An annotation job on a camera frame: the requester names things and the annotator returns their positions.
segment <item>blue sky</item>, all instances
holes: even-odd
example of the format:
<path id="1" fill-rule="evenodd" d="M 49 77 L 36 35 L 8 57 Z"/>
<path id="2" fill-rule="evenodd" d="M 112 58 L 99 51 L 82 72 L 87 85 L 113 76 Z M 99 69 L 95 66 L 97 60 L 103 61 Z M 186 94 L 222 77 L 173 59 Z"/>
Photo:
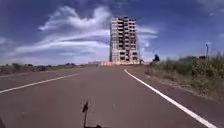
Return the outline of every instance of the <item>blue sky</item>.
<path id="1" fill-rule="evenodd" d="M 0 0 L 0 64 L 107 61 L 114 16 L 137 20 L 146 61 L 224 49 L 223 0 Z"/>

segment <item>road edge line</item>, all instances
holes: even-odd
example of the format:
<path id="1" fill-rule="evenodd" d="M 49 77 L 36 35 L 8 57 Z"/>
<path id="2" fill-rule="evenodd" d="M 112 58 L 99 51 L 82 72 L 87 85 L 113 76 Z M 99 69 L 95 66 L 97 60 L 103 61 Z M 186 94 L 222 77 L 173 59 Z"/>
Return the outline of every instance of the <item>road edge line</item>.
<path id="1" fill-rule="evenodd" d="M 22 86 L 15 87 L 15 88 L 5 89 L 5 90 L 0 91 L 0 94 L 10 92 L 10 91 L 14 91 L 14 90 L 23 89 L 23 88 L 26 88 L 26 87 L 35 86 L 37 84 L 42 84 L 42 83 L 47 83 L 47 82 L 51 82 L 51 81 L 55 81 L 55 80 L 59 80 L 59 79 L 64 79 L 64 78 L 75 76 L 75 75 L 78 75 L 78 73 L 67 75 L 67 76 L 61 76 L 61 77 L 57 77 L 57 78 L 53 78 L 53 79 L 48 79 L 48 80 L 44 80 L 44 81 L 39 81 L 39 82 L 31 83 L 31 84 L 26 84 L 26 85 L 22 85 Z"/>
<path id="2" fill-rule="evenodd" d="M 175 100 L 171 99 L 170 97 L 168 97 L 165 94 L 161 93 L 160 91 L 156 90 L 155 88 L 153 88 L 149 84 L 147 84 L 147 83 L 143 82 L 142 80 L 140 80 L 139 78 L 135 77 L 134 75 L 132 75 L 131 73 L 129 73 L 126 69 L 124 71 L 129 76 L 133 77 L 135 80 L 137 80 L 138 82 L 142 83 L 143 85 L 145 85 L 146 87 L 148 87 L 149 89 L 151 89 L 152 91 L 154 91 L 155 93 L 157 93 L 158 95 L 160 95 L 162 98 L 164 98 L 165 100 L 167 100 L 168 102 L 170 102 L 171 104 L 173 104 L 174 106 L 176 106 L 177 108 L 179 108 L 180 110 L 182 110 L 183 112 L 185 112 L 186 114 L 188 114 L 189 116 L 191 116 L 192 118 L 194 118 L 195 120 L 197 120 L 198 122 L 200 122 L 201 124 L 205 125 L 208 128 L 217 128 L 215 125 L 213 125 L 212 123 L 208 122 L 207 120 L 205 120 L 201 116 L 197 115 L 193 111 L 187 109 L 183 105 L 177 103 Z"/>

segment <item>dry grass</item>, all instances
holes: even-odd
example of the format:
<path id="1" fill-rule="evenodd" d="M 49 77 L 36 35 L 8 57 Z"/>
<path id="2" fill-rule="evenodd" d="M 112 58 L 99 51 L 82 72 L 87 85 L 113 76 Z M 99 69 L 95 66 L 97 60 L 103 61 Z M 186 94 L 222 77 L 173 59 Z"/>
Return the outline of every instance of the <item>dry grass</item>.
<path id="1" fill-rule="evenodd" d="M 218 54 L 209 60 L 186 57 L 167 60 L 145 67 L 145 73 L 224 102 L 224 56 Z"/>

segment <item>tall building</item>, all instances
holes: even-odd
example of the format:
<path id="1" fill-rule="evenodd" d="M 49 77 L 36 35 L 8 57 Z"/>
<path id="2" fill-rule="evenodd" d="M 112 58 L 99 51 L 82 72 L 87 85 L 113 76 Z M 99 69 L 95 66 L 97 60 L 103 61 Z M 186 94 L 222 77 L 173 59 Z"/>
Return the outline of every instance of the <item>tall building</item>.
<path id="1" fill-rule="evenodd" d="M 140 52 L 135 20 L 128 17 L 111 20 L 109 60 L 116 64 L 139 63 Z"/>

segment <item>roadside vegetation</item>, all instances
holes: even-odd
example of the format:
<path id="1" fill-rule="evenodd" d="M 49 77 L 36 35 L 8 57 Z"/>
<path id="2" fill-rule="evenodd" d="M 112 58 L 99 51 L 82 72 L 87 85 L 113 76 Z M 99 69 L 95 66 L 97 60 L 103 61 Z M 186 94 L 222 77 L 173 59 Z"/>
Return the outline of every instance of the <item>roadside vegetation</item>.
<path id="1" fill-rule="evenodd" d="M 71 69 L 75 67 L 77 67 L 77 65 L 73 63 L 66 63 L 64 65 L 33 65 L 33 64 L 12 63 L 12 64 L 0 65 L 0 75 Z"/>
<path id="2" fill-rule="evenodd" d="M 155 55 L 145 73 L 178 82 L 182 87 L 224 102 L 224 55 L 209 58 L 188 56 L 161 62 Z"/>

